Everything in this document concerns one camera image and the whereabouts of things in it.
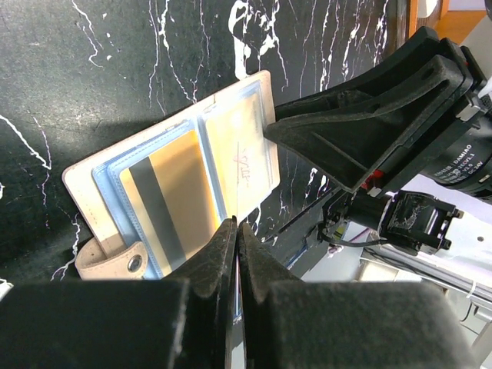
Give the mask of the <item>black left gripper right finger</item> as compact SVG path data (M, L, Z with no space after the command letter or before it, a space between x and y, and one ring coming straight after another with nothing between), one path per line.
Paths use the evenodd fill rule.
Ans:
M474 368L439 288L295 277L248 224L237 238L248 368Z

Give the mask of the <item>beige leather card holder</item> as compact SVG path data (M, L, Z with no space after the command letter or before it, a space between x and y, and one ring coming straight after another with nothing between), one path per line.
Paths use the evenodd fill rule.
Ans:
M243 221L279 185L271 75L257 72L67 168L62 180L93 234L84 280L160 279Z

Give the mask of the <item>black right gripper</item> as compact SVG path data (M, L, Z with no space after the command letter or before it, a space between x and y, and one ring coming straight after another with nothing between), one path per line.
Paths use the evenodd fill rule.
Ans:
M439 40L422 26L362 75L277 106L281 120L264 136L347 192L364 183L375 197L421 174L489 200L491 99L485 86L484 70L467 46ZM352 92L369 99L339 108L339 97Z

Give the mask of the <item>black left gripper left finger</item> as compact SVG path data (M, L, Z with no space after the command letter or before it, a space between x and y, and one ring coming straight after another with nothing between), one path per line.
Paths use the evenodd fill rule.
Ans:
M3 368L228 368L237 221L166 278L13 287Z

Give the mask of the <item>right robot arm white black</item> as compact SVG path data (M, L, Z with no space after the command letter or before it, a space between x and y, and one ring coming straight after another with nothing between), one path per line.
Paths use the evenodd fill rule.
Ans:
M338 186L314 230L332 242L354 221L415 256L447 250L460 212L407 191L416 175L491 201L491 101L471 50L422 27L388 59L343 84L276 108L265 137Z

